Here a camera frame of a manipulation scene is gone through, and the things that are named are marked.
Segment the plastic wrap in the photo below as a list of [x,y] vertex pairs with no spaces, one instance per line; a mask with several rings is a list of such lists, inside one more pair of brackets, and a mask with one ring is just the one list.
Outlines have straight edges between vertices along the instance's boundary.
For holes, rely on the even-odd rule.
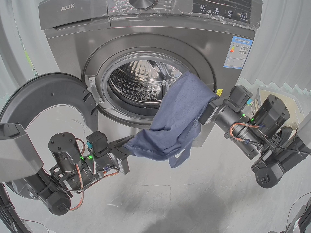
[[107,5],[111,21],[186,15],[255,31],[259,28],[262,12],[262,0],[155,0],[152,6],[145,9],[135,8],[129,0],[107,0]]

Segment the door glass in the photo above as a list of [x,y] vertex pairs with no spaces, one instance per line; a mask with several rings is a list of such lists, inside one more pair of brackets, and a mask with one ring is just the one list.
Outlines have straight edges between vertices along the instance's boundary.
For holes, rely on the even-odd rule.
[[55,105],[38,114],[25,129],[35,149],[44,163],[44,169],[49,171],[56,161],[48,148],[50,138],[62,132],[74,134],[86,142],[86,137],[92,131],[86,126],[82,114],[69,105]]

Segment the qr code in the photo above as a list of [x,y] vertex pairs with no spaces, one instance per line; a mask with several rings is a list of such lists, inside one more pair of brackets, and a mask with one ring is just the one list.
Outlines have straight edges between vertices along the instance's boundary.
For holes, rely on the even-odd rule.
[[247,54],[249,50],[249,47],[241,46],[239,54]]

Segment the aux logo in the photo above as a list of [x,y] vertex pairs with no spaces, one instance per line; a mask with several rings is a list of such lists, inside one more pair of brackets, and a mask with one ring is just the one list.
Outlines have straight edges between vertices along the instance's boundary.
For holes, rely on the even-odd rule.
[[71,8],[74,8],[74,3],[73,4],[69,4],[68,6],[65,6],[65,7],[62,7],[62,9],[60,11],[63,11],[63,10],[69,10]]

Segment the yellow warning sticker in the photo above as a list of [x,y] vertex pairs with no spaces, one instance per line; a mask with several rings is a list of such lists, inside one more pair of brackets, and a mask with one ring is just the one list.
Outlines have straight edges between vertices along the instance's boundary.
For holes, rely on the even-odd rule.
[[216,92],[216,94],[217,94],[218,96],[221,96],[221,94],[222,94],[222,89],[218,89],[217,92]]

